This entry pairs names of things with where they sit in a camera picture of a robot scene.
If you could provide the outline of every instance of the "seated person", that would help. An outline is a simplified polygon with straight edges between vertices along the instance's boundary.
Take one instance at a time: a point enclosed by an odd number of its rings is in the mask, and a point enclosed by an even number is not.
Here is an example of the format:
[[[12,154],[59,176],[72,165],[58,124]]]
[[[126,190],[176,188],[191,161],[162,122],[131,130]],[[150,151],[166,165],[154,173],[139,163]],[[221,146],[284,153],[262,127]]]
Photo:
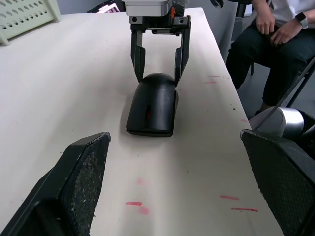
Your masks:
[[[294,79],[315,56],[315,0],[253,0],[256,21],[232,44],[226,67],[238,89],[250,65],[270,60],[271,66],[256,115],[275,106]]]

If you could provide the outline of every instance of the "white plastic basket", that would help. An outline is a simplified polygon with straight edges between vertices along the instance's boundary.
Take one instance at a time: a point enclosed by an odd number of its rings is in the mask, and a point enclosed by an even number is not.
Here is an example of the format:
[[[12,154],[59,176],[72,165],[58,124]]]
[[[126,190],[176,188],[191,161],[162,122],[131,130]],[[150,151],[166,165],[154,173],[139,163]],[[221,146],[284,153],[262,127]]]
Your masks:
[[[0,0],[0,44],[52,20],[60,20],[56,0]]]

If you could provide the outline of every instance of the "chair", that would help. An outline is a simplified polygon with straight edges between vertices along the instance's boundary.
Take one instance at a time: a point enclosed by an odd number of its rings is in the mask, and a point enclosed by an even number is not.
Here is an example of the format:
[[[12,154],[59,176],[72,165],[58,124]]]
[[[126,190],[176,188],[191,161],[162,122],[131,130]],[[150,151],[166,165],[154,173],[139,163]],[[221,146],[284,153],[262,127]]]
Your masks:
[[[267,60],[266,61],[258,61],[256,62],[257,64],[260,64],[262,66],[268,67],[270,68],[270,65],[268,64]],[[255,63],[253,63],[251,65],[251,75],[254,75],[254,70],[255,70]],[[310,79],[310,77],[312,76],[313,72],[315,70],[315,57],[311,58],[310,60],[308,60],[307,63],[307,67],[304,69],[304,71],[301,73],[301,75],[303,74],[303,77],[300,78],[300,76],[297,77],[297,80],[299,80],[299,82],[304,78],[303,82],[301,83],[300,87],[297,89],[297,91],[295,92],[295,94],[293,95],[293,97],[291,98],[291,100],[289,101],[288,105],[286,107],[291,107],[292,104],[294,103],[294,101],[296,100],[296,98],[298,97],[298,95],[300,94],[300,92],[302,91],[302,89],[304,88],[305,84],[308,82],[308,80]]]

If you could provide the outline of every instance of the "red smudge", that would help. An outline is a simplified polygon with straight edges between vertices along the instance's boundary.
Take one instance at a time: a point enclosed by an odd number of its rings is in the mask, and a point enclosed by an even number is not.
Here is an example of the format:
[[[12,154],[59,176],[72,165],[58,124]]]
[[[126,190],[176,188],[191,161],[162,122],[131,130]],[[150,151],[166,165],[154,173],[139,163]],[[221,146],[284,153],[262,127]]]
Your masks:
[[[126,205],[141,206],[142,202],[126,202]]]
[[[247,210],[247,211],[258,212],[258,210],[256,210],[256,209],[247,209],[247,208],[231,208],[231,210]]]
[[[151,112],[150,111],[148,111],[147,112],[147,117],[146,117],[146,120],[149,120],[151,118]]]
[[[240,200],[240,198],[238,197],[232,197],[228,195],[221,195],[221,198],[226,198],[226,199],[231,199],[231,200]]]
[[[139,184],[139,185],[143,184],[143,179],[142,178],[138,178],[137,179],[137,184]]]
[[[149,209],[145,206],[140,207],[140,213],[143,215],[149,214]]]

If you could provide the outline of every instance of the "floor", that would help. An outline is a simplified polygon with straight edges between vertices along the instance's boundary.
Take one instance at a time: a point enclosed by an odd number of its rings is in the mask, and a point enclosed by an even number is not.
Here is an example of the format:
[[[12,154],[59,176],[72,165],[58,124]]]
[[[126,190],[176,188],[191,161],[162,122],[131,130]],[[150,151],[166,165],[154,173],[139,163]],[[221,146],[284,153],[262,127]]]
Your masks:
[[[248,118],[254,116],[255,112],[260,108],[262,103],[263,89],[269,74],[269,68],[264,66],[255,65],[255,74],[247,75],[247,78],[243,85],[238,90],[238,95],[243,104],[244,111]],[[302,110],[309,115],[315,117],[315,73],[309,79],[308,83],[305,85],[301,91],[298,98],[292,105],[293,108]],[[290,94],[290,96],[283,102],[282,106],[286,106],[293,96],[296,89]]]

